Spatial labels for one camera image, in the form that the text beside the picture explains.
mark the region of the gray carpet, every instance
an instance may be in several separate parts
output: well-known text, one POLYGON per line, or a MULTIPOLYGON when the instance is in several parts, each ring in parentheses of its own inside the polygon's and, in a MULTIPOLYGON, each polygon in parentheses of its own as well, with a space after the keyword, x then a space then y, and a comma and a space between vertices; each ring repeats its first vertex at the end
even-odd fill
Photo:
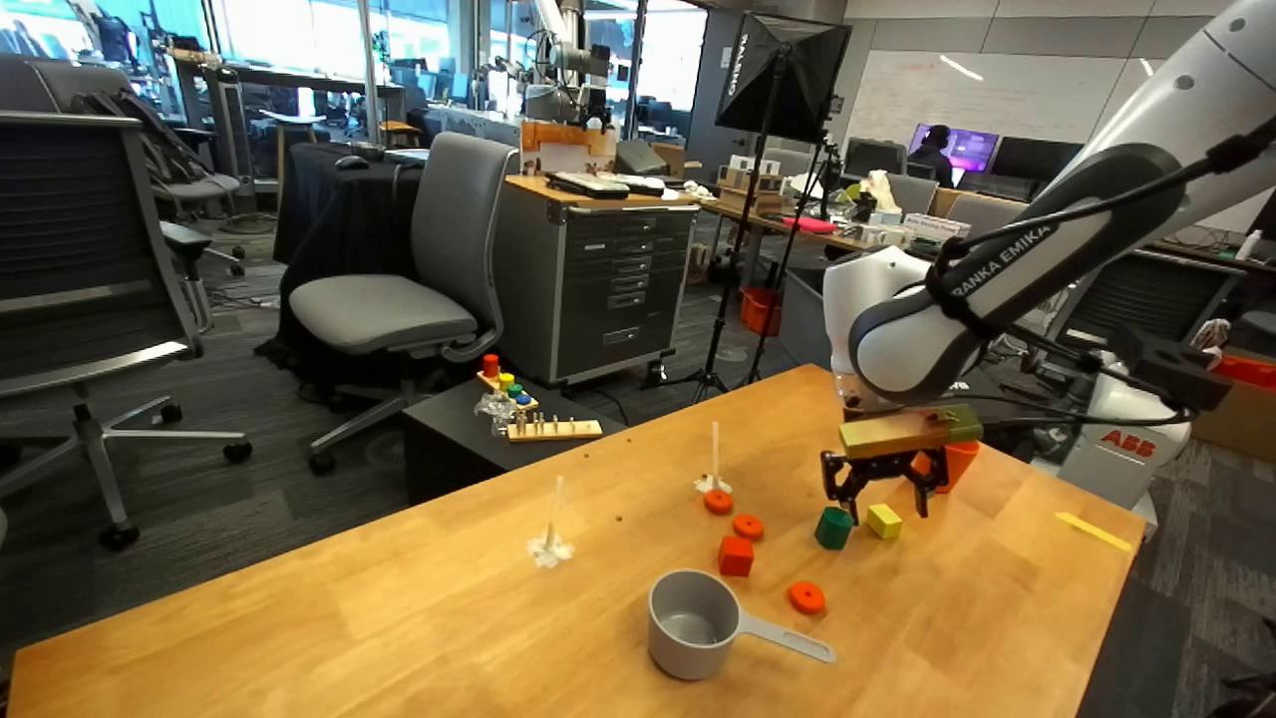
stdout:
MULTIPOLYGON (((111 413, 171 389, 187 409, 183 428, 251 429, 251 464, 227 466, 220 448, 114 448, 126 506, 142 525, 123 553, 95 544, 103 506, 82 466, 9 500, 10 525, 0 552, 2 674, 22 641, 406 506, 400 429, 373 429, 337 451, 337 466, 322 480, 305 472, 301 443, 336 413, 253 353, 277 322, 277 267, 267 262, 261 231, 239 231, 236 247, 251 260, 241 280, 206 267, 213 280, 206 353, 106 379, 95 388, 95 408, 111 413)), ((676 315, 673 379, 697 375, 715 315, 719 288, 692 282, 676 315)), ((719 375, 739 384, 748 351, 752 334, 729 308, 719 375)), ((785 365, 793 357, 768 343, 762 375, 785 365)), ((645 421, 705 393, 701 384, 641 389, 641 369, 627 369, 578 388, 572 401, 619 421, 645 421)), ((63 428, 66 393, 59 389, 2 401, 0 413, 0 436, 63 428)), ((1221 677, 1276 671, 1276 641, 1258 629, 1258 617, 1276 615, 1273 466, 1186 448, 1157 481, 1157 502, 1164 525, 1136 557, 1085 698, 1085 715, 1096 718, 1196 718, 1226 698, 1221 677)))

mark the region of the cardboard box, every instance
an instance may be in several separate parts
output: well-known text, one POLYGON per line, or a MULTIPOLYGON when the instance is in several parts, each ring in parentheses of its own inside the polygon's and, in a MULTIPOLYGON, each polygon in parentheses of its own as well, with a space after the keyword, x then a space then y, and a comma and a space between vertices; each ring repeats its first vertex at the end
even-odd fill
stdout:
POLYGON ((1258 384, 1232 384, 1221 408, 1201 409, 1193 420, 1193 440, 1234 451, 1258 464, 1276 464, 1276 388, 1258 384))

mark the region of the gray cup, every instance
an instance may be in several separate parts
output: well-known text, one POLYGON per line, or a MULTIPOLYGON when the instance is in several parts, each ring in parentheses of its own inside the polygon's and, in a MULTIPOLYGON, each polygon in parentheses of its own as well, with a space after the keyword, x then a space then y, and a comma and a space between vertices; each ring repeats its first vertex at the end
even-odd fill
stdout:
POLYGON ((735 591, 705 570, 671 570, 645 593, 648 662, 680 681, 715 677, 739 633, 756 633, 816 662, 837 653, 797 629, 741 610, 735 591))

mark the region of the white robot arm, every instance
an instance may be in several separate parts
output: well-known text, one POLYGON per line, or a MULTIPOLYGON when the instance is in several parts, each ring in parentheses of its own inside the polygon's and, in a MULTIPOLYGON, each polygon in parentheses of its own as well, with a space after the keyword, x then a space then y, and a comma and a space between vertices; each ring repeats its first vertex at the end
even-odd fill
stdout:
POLYGON ((1080 149, 1007 222, 956 262, 878 251, 824 271, 834 369, 859 399, 930 401, 982 343, 1085 271, 1276 183, 1276 4, 1234 0, 1080 149))

